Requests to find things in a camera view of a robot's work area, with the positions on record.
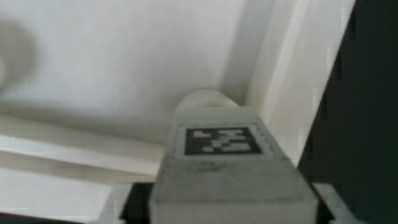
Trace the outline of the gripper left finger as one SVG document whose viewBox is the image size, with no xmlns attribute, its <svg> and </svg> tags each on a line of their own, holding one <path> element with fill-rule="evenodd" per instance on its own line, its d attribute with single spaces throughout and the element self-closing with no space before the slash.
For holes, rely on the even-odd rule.
<svg viewBox="0 0 398 224">
<path fill-rule="evenodd" d="M 99 215 L 99 224 L 151 224 L 151 191 L 151 183 L 120 184 L 115 186 Z"/>
</svg>

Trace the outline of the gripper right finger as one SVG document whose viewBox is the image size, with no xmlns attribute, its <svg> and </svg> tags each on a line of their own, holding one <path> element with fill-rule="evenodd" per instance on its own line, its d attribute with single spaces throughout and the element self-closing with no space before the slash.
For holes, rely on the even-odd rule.
<svg viewBox="0 0 398 224">
<path fill-rule="evenodd" d="M 334 186 L 325 183 L 314 183 L 312 186 L 321 201 L 319 219 L 316 224 L 367 224 L 355 217 Z"/>
</svg>

